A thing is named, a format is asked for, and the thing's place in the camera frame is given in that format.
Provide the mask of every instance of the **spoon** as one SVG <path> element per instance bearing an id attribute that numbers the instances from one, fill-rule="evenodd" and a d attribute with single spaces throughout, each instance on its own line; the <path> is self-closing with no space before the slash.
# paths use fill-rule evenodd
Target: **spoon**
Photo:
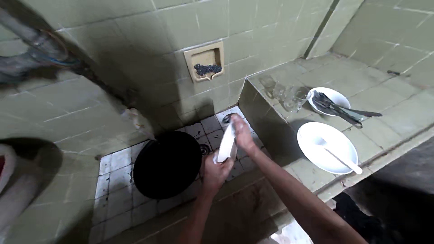
<path id="1" fill-rule="evenodd" d="M 324 148 L 328 153 L 330 153 L 330 155 L 332 155 L 333 157 L 335 157 L 343 165 L 345 165 L 348 168 L 352 169 L 356 174 L 360 175 L 363 172 L 362 168 L 360 168 L 359 166 L 357 166 L 357 164 L 355 164 L 354 162 L 348 161 L 348 160 L 342 160 L 339 157 L 337 157 L 336 155 L 334 155 L 330 150 L 328 150 L 327 149 L 327 142 L 322 137 L 320 137 L 318 139 L 318 141 L 316 142 L 316 145 L 321 146 L 322 148 Z"/>

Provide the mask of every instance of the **green tile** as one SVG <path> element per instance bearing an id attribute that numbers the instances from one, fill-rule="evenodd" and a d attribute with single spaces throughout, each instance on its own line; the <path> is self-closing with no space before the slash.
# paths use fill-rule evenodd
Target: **green tile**
<path id="1" fill-rule="evenodd" d="M 363 163 L 383 151 L 359 129 L 352 127 L 343 131 L 343 133 L 353 143 L 357 151 L 359 163 Z"/>
<path id="2" fill-rule="evenodd" d="M 322 56 L 326 54 L 338 39 L 339 34 L 331 35 L 316 40 L 315 45 L 309 52 L 309 57 Z"/>
<path id="3" fill-rule="evenodd" d="M 72 202 L 94 199 L 97 181 L 98 177 L 73 174 L 65 201 Z"/>
<path id="4" fill-rule="evenodd" d="M 321 36 L 340 34 L 357 10 L 358 6 L 336 9 L 327 21 L 327 24 L 321 32 Z"/>
<path id="5" fill-rule="evenodd" d="M 253 29 L 253 53 L 268 51 L 274 46 L 276 25 L 269 25 Z"/>
<path id="6" fill-rule="evenodd" d="M 401 137 L 378 118 L 365 120 L 360 131 L 368 136 L 373 142 L 386 150 L 401 141 Z"/>
<path id="7" fill-rule="evenodd" d="M 431 31 L 433 24 L 434 18 L 430 17 L 417 28 L 410 29 L 405 34 L 401 44 L 426 51 L 434 51 L 434 43 L 429 41 L 434 38 L 434 33 Z"/>
<path id="8" fill-rule="evenodd" d="M 252 29 L 255 5 L 249 0 L 229 1 L 229 34 L 233 35 Z"/>
<path id="9" fill-rule="evenodd" d="M 355 103 L 360 106 L 360 108 L 352 107 L 353 109 L 381 112 L 405 99 L 405 97 L 391 91 L 386 86 L 379 85 L 356 94 L 349 98 L 349 101 L 351 104 Z"/>
<path id="10" fill-rule="evenodd" d="M 229 106 L 231 107 L 231 106 L 237 104 L 239 99 L 240 99 L 240 95 L 239 94 L 237 94 L 235 96 L 230 96 L 229 97 Z"/>
<path id="11" fill-rule="evenodd" d="M 232 81 L 229 83 L 229 96 L 236 96 L 241 94 L 244 85 L 244 78 Z"/>
<path id="12" fill-rule="evenodd" d="M 181 5 L 183 3 L 191 3 L 192 0 L 158 0 L 155 1 L 155 7 L 158 9 Z"/>
<path id="13" fill-rule="evenodd" d="M 229 97 L 229 85 L 220 86 L 210 91 L 211 98 L 214 101 L 221 101 Z"/>
<path id="14" fill-rule="evenodd" d="M 296 27 L 293 32 L 295 40 L 313 37 L 318 30 L 321 22 L 326 16 L 327 10 L 315 13 L 302 13 L 297 19 Z"/>
<path id="15" fill-rule="evenodd" d="M 42 185 L 42 192 L 35 198 L 33 204 L 63 203 L 70 181 L 70 175 L 47 177 Z"/>
<path id="16" fill-rule="evenodd" d="M 229 108 L 229 98 L 225 98 L 220 101 L 214 101 L 214 113 L 219 113 L 221 111 Z"/>
<path id="17" fill-rule="evenodd" d="M 166 25 L 169 42 L 174 50 L 200 43 L 195 4 L 164 9 L 158 12 L 158 17 Z"/>
<path id="18" fill-rule="evenodd" d="M 229 48 L 229 62 L 235 62 L 249 57 L 253 52 L 253 31 L 231 35 L 227 40 Z"/>
<path id="19" fill-rule="evenodd" d="M 363 38 L 357 43 L 357 49 L 351 58 L 372 66 L 393 48 L 391 43 Z"/>
<path id="20" fill-rule="evenodd" d="M 97 99 L 104 94 L 104 91 L 88 79 L 81 77 L 36 88 L 30 93 L 68 112 L 74 112 L 98 105 Z"/>
<path id="21" fill-rule="evenodd" d="M 0 55 L 4 57 L 25 53 L 29 48 L 21 39 L 0 42 Z"/>
<path id="22" fill-rule="evenodd" d="M 303 3 L 302 13 L 313 13 L 319 10 L 329 10 L 333 0 L 310 0 Z"/>
<path id="23" fill-rule="evenodd" d="M 0 104 L 0 111 L 31 122 L 42 122 L 66 114 L 58 106 L 27 92 L 4 97 Z"/>
<path id="24" fill-rule="evenodd" d="M 253 26 L 261 27 L 275 23 L 277 21 L 279 8 L 279 0 L 258 0 Z"/>
<path id="25" fill-rule="evenodd" d="M 419 88 L 410 85 L 401 77 L 389 79 L 386 82 L 382 83 L 382 85 L 386 86 L 391 91 L 405 98 L 409 98 L 410 96 L 417 94 L 421 91 Z"/>
<path id="26" fill-rule="evenodd" d="M 128 42 L 113 20 L 92 23 L 67 30 L 74 42 L 95 61 L 123 56 Z"/>
<path id="27" fill-rule="evenodd" d="M 410 75 L 411 83 L 420 88 L 433 87 L 434 82 L 432 77 L 434 75 L 434 56 L 431 55 L 428 58 L 420 61 L 414 67 L 412 67 L 405 75 Z"/>
<path id="28" fill-rule="evenodd" d="M 434 3 L 430 0 L 422 0 L 422 1 L 403 0 L 399 2 L 398 7 L 414 9 L 414 10 L 422 10 L 422 11 L 433 11 Z"/>
<path id="29" fill-rule="evenodd" d="M 63 204 L 59 203 L 28 207 L 15 220 L 6 243 L 34 243 L 54 238 L 61 217 L 58 213 L 62 207 Z"/>
<path id="30" fill-rule="evenodd" d="M 73 27 L 119 16 L 132 15 L 153 10 L 151 0 L 110 0 L 101 3 L 97 0 L 68 1 L 24 0 L 32 9 L 40 13 L 55 29 Z"/>
<path id="31" fill-rule="evenodd" d="M 155 12 L 118 18 L 115 21 L 130 43 L 146 54 L 172 51 L 165 29 Z"/>
<path id="32" fill-rule="evenodd" d="M 199 43 L 228 36 L 228 1 L 211 0 L 196 4 Z"/>
<path id="33" fill-rule="evenodd" d="M 417 49 L 406 46 L 397 46 L 390 52 L 387 52 L 375 67 L 383 71 L 392 70 L 394 72 L 402 73 L 426 55 L 425 52 Z"/>
<path id="34" fill-rule="evenodd" d="M 286 0 L 282 1 L 282 7 L 280 8 L 280 15 L 278 22 L 288 21 L 292 18 L 296 18 L 300 13 L 303 1 L 298 0 Z"/>

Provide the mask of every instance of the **white plate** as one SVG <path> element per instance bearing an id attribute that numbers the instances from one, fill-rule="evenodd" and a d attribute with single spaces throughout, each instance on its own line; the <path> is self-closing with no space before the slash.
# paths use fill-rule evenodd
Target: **white plate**
<path id="1" fill-rule="evenodd" d="M 352 169 L 339 162 L 323 147 L 315 145 L 320 137 L 327 142 L 327 149 L 337 157 L 358 165 L 357 151 L 351 141 L 339 130 L 318 122 L 308 122 L 302 125 L 297 132 L 297 141 L 304 155 L 313 164 L 332 174 L 351 173 Z"/>
<path id="2" fill-rule="evenodd" d="M 324 95 L 326 95 L 328 98 L 330 98 L 330 100 L 332 100 L 336 105 L 339 105 L 339 106 L 341 106 L 341 107 L 343 107 L 343 108 L 347 108 L 347 109 L 350 109 L 350 108 L 351 108 L 351 106 L 350 106 L 350 102 L 349 102 L 348 99 L 347 99 L 344 95 L 342 95 L 341 93 L 339 93 L 339 92 L 337 92 L 337 91 L 335 91 L 335 90 L 333 90 L 333 89 L 326 88 L 326 87 L 316 87 L 316 88 L 312 88 L 312 89 L 310 90 L 310 92 L 312 93 L 312 96 L 310 96 L 310 98 L 309 98 L 309 103 L 310 103 L 310 105 L 313 107 L 313 109 L 314 109 L 315 111 L 317 111 L 318 113 L 320 113 L 320 114 L 325 114 L 325 115 L 330 115 L 330 116 L 336 116 L 336 115 L 333 115 L 333 114 L 324 113 L 324 112 L 322 112 L 322 111 L 319 111 L 319 110 L 316 108 L 315 104 L 313 104 L 313 101 L 312 101 L 312 98 L 313 98 L 313 91 L 317 91 L 317 92 L 322 92 L 322 93 L 324 93 Z"/>

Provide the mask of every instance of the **drinking glass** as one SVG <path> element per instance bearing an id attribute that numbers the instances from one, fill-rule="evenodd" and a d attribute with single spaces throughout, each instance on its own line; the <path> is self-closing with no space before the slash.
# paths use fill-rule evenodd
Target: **drinking glass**
<path id="1" fill-rule="evenodd" d="M 307 87 L 293 86 L 286 92 L 283 107 L 289 112 L 298 112 L 301 106 L 309 100 L 311 96 L 312 93 Z"/>
<path id="2" fill-rule="evenodd" d="M 273 89 L 273 97 L 276 98 L 279 101 L 285 100 L 286 97 L 286 86 L 276 83 Z"/>

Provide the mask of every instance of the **tiled wall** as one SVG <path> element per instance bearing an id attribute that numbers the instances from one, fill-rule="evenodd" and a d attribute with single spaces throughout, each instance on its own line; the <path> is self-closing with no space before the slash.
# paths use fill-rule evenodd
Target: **tiled wall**
<path id="1" fill-rule="evenodd" d="M 156 133 L 226 109 L 237 103 L 245 76 L 303 55 L 331 2 L 23 0 L 92 58 L 104 81 L 137 89 L 137 107 Z M 0 40 L 0 55 L 26 49 L 4 28 Z M 183 49 L 217 40 L 224 42 L 226 73 L 192 83 Z M 68 72 L 2 87 L 0 98 L 0 138 L 34 136 L 91 155 L 146 139 L 118 118 L 99 87 Z"/>
<path id="2" fill-rule="evenodd" d="M 366 0 L 333 50 L 410 76 L 421 88 L 432 87 L 433 14 L 431 0 Z"/>

